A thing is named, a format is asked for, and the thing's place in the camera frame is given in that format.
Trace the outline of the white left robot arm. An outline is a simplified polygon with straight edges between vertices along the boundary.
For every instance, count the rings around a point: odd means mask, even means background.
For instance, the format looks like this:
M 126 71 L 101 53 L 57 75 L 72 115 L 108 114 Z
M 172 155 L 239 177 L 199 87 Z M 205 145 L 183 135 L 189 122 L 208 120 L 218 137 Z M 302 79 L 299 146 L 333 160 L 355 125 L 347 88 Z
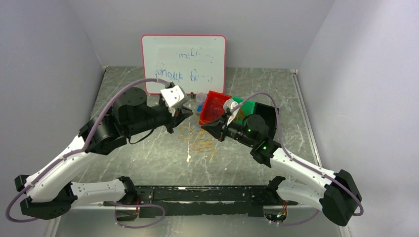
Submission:
M 138 87 L 117 93 L 103 112 L 85 124 L 70 145 L 48 165 L 33 175 L 19 175 L 15 186 L 26 197 L 21 213 L 31 218 L 50 220 L 71 208 L 95 202 L 137 204 L 137 189 L 126 176 L 99 183 L 77 183 L 85 166 L 131 142 L 132 136 L 164 126 L 175 127 L 192 115 L 185 107 L 187 94 L 180 86 L 162 89 L 159 102 L 147 105 L 147 95 Z

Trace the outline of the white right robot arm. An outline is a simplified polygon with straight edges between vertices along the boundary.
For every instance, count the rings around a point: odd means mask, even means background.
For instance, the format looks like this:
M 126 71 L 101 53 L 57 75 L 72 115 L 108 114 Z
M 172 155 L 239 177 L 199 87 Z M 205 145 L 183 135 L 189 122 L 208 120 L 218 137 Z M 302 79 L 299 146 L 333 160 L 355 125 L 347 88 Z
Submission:
M 201 128 L 222 142 L 229 137 L 251 148 L 251 156 L 269 168 L 284 170 L 299 183 L 276 177 L 267 186 L 271 204 L 295 201 L 321 211 L 338 226 L 346 226 L 353 216 L 361 216 L 362 197 L 352 175 L 334 172 L 292 154 L 269 136 L 269 127 L 260 115 L 250 115 L 244 123 L 229 122 L 227 115 L 203 124 Z

